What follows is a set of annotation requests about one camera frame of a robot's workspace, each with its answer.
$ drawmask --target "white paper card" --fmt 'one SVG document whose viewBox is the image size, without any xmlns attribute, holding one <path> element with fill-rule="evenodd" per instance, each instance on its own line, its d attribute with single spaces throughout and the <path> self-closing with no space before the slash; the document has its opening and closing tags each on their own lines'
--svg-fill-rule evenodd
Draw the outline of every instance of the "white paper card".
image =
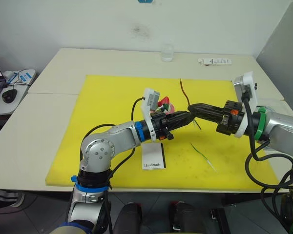
<svg viewBox="0 0 293 234">
<path fill-rule="evenodd" d="M 164 148 L 161 143 L 142 144 L 142 169 L 162 169 L 166 167 Z"/>
</svg>

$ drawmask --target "blue ring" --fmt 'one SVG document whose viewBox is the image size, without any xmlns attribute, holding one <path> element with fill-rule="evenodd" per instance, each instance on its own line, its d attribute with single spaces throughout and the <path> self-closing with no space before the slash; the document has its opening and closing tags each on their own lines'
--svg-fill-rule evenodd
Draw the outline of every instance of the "blue ring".
<svg viewBox="0 0 293 234">
<path fill-rule="evenodd" d="M 142 124 L 139 121 L 137 121 L 135 122 L 135 125 L 136 129 L 138 130 L 141 142 L 145 141 L 145 135 L 143 135 Z"/>
<path fill-rule="evenodd" d="M 105 186 L 102 188 L 91 189 L 91 188 L 82 187 L 78 183 L 76 183 L 76 187 L 79 191 L 82 191 L 85 193 L 99 193 L 99 192 L 104 192 L 104 191 L 108 190 L 108 186 Z"/>
</svg>

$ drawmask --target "yellow cutting mat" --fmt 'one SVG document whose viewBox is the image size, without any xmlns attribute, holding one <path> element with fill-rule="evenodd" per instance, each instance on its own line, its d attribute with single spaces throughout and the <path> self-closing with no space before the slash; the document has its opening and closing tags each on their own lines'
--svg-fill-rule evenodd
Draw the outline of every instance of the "yellow cutting mat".
<svg viewBox="0 0 293 234">
<path fill-rule="evenodd" d="M 70 124 L 46 177 L 52 186 L 73 186 L 72 175 L 79 170 L 79 149 L 82 138 L 93 127 L 130 120 L 133 102 L 143 95 L 146 87 L 168 96 L 175 110 L 187 110 L 187 101 L 178 79 L 87 76 L 80 92 Z M 183 87 L 191 103 L 206 103 L 223 107 L 226 100 L 236 100 L 230 81 L 183 79 Z M 135 109 L 134 121 L 142 120 L 141 102 Z M 134 156 L 115 173 L 111 180 L 114 188 L 135 189 L 201 189 L 226 191 L 259 191 L 246 175 L 245 158 L 250 152 L 247 136 L 241 139 L 215 131 L 216 123 L 196 119 L 202 130 L 194 124 L 173 130 L 174 140 L 161 141 L 164 145 L 166 168 L 142 170 L 141 147 Z M 190 142 L 213 164 L 194 151 Z M 114 168 L 130 151 L 112 160 Z M 266 161 L 251 163 L 254 177 L 276 184 L 275 174 Z"/>
</svg>

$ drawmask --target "white table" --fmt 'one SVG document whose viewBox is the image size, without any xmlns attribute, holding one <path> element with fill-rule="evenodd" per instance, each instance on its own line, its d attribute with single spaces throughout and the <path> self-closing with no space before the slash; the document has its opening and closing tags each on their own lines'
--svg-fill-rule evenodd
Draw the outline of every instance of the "white table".
<svg viewBox="0 0 293 234">
<path fill-rule="evenodd" d="M 27 80 L 25 81 L 24 83 L 26 84 L 32 84 L 34 78 L 35 78 L 35 75 L 36 75 L 36 71 L 33 70 L 33 69 L 29 69 L 29 70 L 24 70 L 22 72 L 20 72 L 20 75 L 22 73 L 29 73 L 30 76 L 32 77 L 31 80 Z M 17 106 L 19 105 L 19 103 L 22 101 L 22 99 L 24 98 L 24 96 L 27 94 L 27 90 L 28 90 L 29 86 L 27 85 L 20 85 L 20 84 L 17 84 L 17 85 L 14 85 L 13 86 L 8 86 L 4 89 L 2 89 L 1 93 L 0 93 L 0 116 L 2 115 L 11 115 L 15 109 L 17 108 Z M 10 89 L 16 89 L 17 90 L 17 94 L 15 96 L 15 99 L 13 100 L 13 102 L 11 103 L 5 103 L 3 100 L 2 100 L 2 94 Z"/>
<path fill-rule="evenodd" d="M 143 71 L 143 61 L 145 63 L 150 62 L 149 57 L 159 56 L 157 53 L 61 49 L 30 88 L 30 93 L 24 98 L 0 132 L 0 189 L 72 190 L 70 187 L 46 186 L 44 179 L 68 126 L 84 77 L 87 74 L 108 72 L 108 68 L 111 72 L 104 75 L 137 76 L 137 66 L 133 66 L 129 62 L 128 54 L 131 53 L 133 53 L 133 55 L 130 55 L 132 63 L 135 64 L 137 61 L 139 63 L 140 74 L 147 74 L 150 77 L 172 77 L 174 74 L 173 78 L 177 78 L 179 75 L 180 77 L 194 78 L 195 73 L 187 72 L 187 70 L 198 69 L 200 71 L 202 67 L 197 64 L 196 60 L 197 58 L 207 57 L 207 55 L 180 54 L 182 60 L 178 60 L 178 55 L 176 55 L 174 66 L 169 65 L 170 63 L 163 63 L 160 61 L 160 57 L 156 57 L 158 61 L 150 66 L 150 71 Z M 119 62 L 123 66 L 126 64 L 126 67 L 115 65 L 114 62 L 108 65 L 108 57 L 120 59 L 122 54 L 126 57 L 125 62 L 124 60 Z M 228 70 L 235 78 L 245 71 L 253 70 L 255 75 L 261 75 L 261 78 L 257 80 L 258 85 L 266 87 L 266 91 L 261 93 L 261 105 L 268 105 L 282 114 L 293 115 L 287 103 L 280 100 L 283 99 L 281 94 L 254 59 L 250 56 L 241 56 L 244 62 L 239 62 L 239 56 L 226 57 L 234 58 L 233 63 L 235 64 L 243 63 L 244 69 L 235 65 L 230 68 L 226 66 L 203 67 L 211 68 L 211 73 L 214 76 L 203 70 L 204 75 L 198 73 L 196 78 L 221 77 Z M 161 72 L 159 72 L 160 64 L 154 65 L 157 63 L 162 64 Z M 183 70 L 187 75 L 182 75 L 180 70 Z M 272 167 L 277 177 L 283 175 L 285 170 L 289 168 L 284 166 L 282 161 L 272 163 Z"/>
</svg>

